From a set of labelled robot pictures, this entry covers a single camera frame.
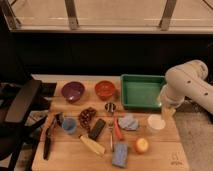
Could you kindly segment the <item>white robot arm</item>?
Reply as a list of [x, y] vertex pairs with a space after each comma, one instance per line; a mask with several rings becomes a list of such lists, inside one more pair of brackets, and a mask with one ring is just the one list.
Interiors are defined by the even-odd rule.
[[162, 118], [172, 117], [188, 97], [211, 116], [213, 122], [213, 85], [207, 83], [208, 67], [201, 60], [176, 65], [165, 73], [166, 84], [159, 94]]

